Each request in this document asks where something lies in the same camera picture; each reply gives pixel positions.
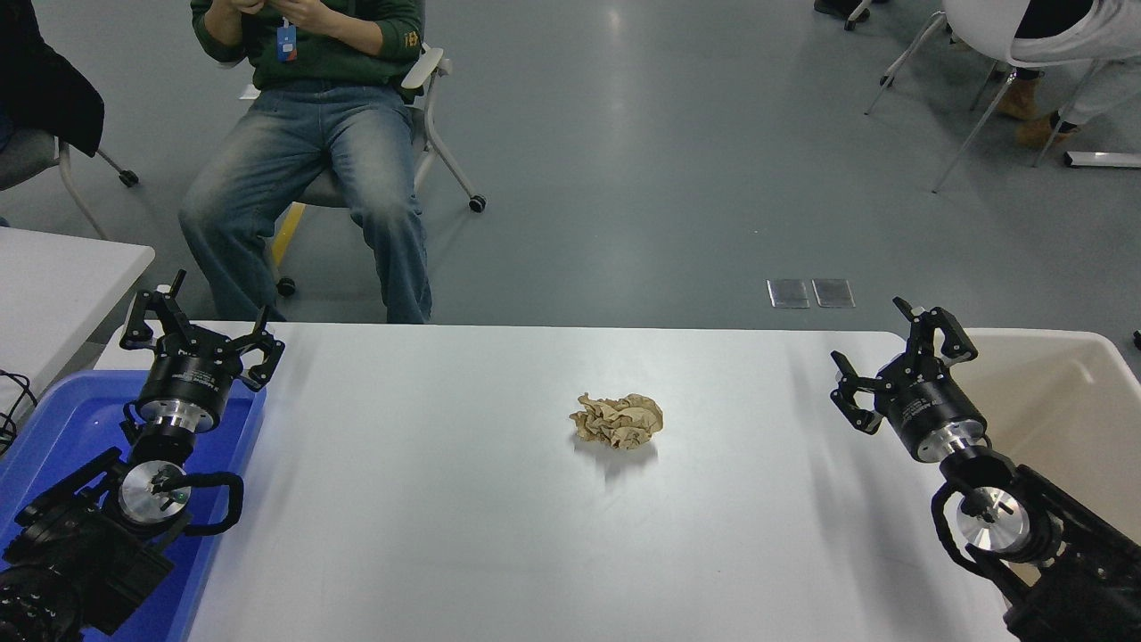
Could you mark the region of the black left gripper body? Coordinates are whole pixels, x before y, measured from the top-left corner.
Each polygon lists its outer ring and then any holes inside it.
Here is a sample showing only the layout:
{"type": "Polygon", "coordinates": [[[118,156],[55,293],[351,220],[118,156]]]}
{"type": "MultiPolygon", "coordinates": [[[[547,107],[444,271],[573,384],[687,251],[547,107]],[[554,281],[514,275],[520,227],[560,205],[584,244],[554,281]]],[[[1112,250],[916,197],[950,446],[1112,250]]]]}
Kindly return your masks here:
{"type": "Polygon", "coordinates": [[[187,406],[193,420],[221,418],[233,382],[243,369],[233,353],[188,353],[181,349],[154,350],[154,361],[138,397],[140,418],[171,417],[187,406]]]}

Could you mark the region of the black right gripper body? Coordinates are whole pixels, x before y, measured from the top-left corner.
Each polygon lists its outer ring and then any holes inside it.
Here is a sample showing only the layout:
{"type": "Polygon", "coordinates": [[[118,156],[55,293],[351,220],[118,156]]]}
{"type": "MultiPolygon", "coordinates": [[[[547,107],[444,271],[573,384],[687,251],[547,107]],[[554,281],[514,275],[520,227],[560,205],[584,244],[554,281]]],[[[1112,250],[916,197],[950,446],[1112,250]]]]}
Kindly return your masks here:
{"type": "Polygon", "coordinates": [[[985,441],[986,418],[949,374],[928,381],[889,365],[879,377],[890,390],[877,395],[877,412],[916,462],[941,462],[957,449],[985,441]]]}

